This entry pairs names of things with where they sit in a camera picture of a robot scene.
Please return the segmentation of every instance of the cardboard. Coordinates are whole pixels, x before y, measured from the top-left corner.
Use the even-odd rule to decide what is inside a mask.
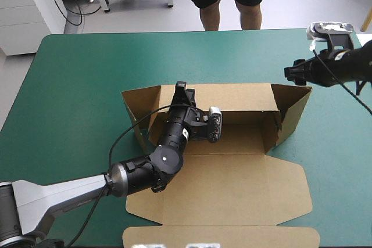
[[[128,212],[163,226],[126,229],[124,246],[219,242],[222,247],[318,247],[315,230],[276,226],[312,210],[303,168],[265,155],[294,131],[311,89],[270,84],[187,87],[196,90],[196,105],[202,110],[221,109],[222,138],[217,143],[188,142],[184,166],[165,191],[148,189],[127,198]],[[126,91],[123,98],[136,121],[170,104],[173,94],[174,85],[162,85]],[[154,114],[135,132],[144,149],[143,131],[156,143],[166,112]]]

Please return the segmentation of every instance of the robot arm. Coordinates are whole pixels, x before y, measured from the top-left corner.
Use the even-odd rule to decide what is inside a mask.
[[[284,69],[285,77],[296,85],[312,82],[330,87],[338,84],[320,58],[340,82],[354,81],[358,95],[367,82],[372,82],[372,41],[354,49],[350,37],[352,31],[352,26],[346,23],[313,23],[307,30],[308,38],[314,39],[314,42],[326,41],[327,49],[309,60],[294,61],[292,67]]]
[[[222,114],[211,107],[209,115],[196,109],[195,90],[176,84],[169,117],[155,151],[121,161],[107,173],[41,186],[28,181],[0,183],[0,248],[34,247],[45,239],[54,219],[71,209],[105,195],[123,197],[151,188],[160,192],[183,166],[183,151],[191,139],[217,142]]]

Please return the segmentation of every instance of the wire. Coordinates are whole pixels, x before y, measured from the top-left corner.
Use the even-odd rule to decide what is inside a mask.
[[[77,12],[74,12],[72,10],[70,10],[69,8],[65,7],[67,11],[71,12],[72,14],[76,14],[76,15],[82,15],[82,16],[88,16],[88,15],[93,15],[94,13],[98,12],[101,8],[101,6],[99,6],[96,10],[94,10],[93,12],[89,12],[89,13],[77,13]]]
[[[96,13],[96,12],[98,12],[99,10],[100,10],[100,8],[101,8],[101,6],[100,7],[98,7],[96,10],[94,10],[93,12],[89,12],[89,13],[76,13],[76,12],[74,12],[74,11],[71,11],[70,9],[68,9],[67,7],[66,7],[66,10],[67,11],[69,11],[69,12],[71,12],[72,14],[77,14],[77,15],[83,15],[83,16],[87,16],[87,15],[93,15],[94,13]]]
[[[70,241],[69,244],[67,244],[66,248],[70,248],[72,246],[72,244],[75,243],[75,241],[80,237],[80,235],[83,233],[83,230],[85,229],[85,227],[87,226],[90,218],[92,217],[93,215],[93,212],[99,202],[99,200],[101,199],[103,193],[105,192],[105,190],[107,189],[107,184],[102,188],[101,192],[99,193],[98,197],[96,198],[92,208],[91,208],[91,211],[89,212],[88,216],[86,217],[83,225],[81,226],[79,232],[76,234],[76,236]]]
[[[324,61],[320,58],[320,56],[316,53],[315,50],[313,50],[313,53],[315,56],[318,58],[318,60],[323,64],[323,66],[327,69],[327,71],[331,74],[331,76],[335,79],[335,81],[344,88],[351,96],[354,97],[371,115],[372,115],[372,110],[365,104],[363,103],[362,100],[360,100],[349,88],[347,88],[336,76],[335,74],[331,71],[331,69],[328,68],[328,66],[324,63]]]
[[[54,3],[56,4],[58,10],[60,11],[61,15],[66,19],[67,22],[69,22],[70,24],[72,24],[73,26],[79,26],[83,23],[83,16],[80,15],[80,22],[79,23],[73,23],[72,21],[70,21],[66,16],[65,14],[63,14],[62,10],[60,9],[58,3],[57,3],[57,0],[54,0]]]
[[[124,137],[126,133],[128,133],[130,130],[132,130],[134,127],[136,127],[139,123],[141,123],[142,121],[144,121],[149,116],[153,115],[154,113],[157,113],[160,110],[166,109],[168,107],[190,107],[192,109],[199,110],[203,115],[205,115],[205,113],[203,112],[203,110],[199,109],[198,107],[194,107],[194,106],[190,106],[190,105],[167,105],[167,106],[163,106],[163,107],[160,107],[160,108],[158,108],[156,110],[153,110],[153,111],[149,112],[148,114],[146,114],[145,116],[143,116],[143,118],[141,118],[136,123],[134,123],[131,127],[129,127],[128,129],[126,129],[123,133],[121,133],[121,135],[118,136],[117,139],[114,141],[114,143],[111,146],[110,151],[109,151],[109,178],[111,178],[112,152],[113,152],[113,149],[115,148],[115,146],[117,145],[117,143],[121,140],[121,138]]]

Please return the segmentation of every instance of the green table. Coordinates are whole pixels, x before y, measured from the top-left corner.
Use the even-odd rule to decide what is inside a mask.
[[[105,171],[112,142],[130,125],[121,91],[177,80],[290,84],[283,68],[311,57],[309,43],[305,30],[50,35],[1,131],[0,181],[50,184]],[[362,98],[372,105],[370,87]],[[305,168],[313,199],[310,214],[283,225],[317,229],[322,246],[371,245],[371,124],[342,88],[314,86],[297,130],[270,152]],[[141,154],[132,133],[115,160]],[[121,246],[124,228],[149,224],[125,202],[102,199],[76,244]],[[69,241],[89,209],[59,217],[49,237]]]

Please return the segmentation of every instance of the gray floor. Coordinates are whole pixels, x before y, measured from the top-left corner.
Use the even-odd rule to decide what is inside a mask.
[[[98,1],[90,5],[87,0],[80,1],[86,12],[99,6]],[[371,6],[372,0],[264,0],[262,28],[305,28],[313,21],[332,20],[352,23],[360,33],[360,26]],[[190,0],[174,0],[173,8],[167,7],[166,0],[116,0],[110,3],[110,9],[109,13],[99,11],[86,16],[84,23],[77,28],[67,24],[65,33],[202,30],[198,10]],[[239,14],[234,0],[222,0],[220,10],[220,29],[239,30]],[[71,17],[71,20],[78,21],[78,18]],[[366,33],[372,33],[372,24]],[[0,50],[0,128],[33,57],[6,57]]]

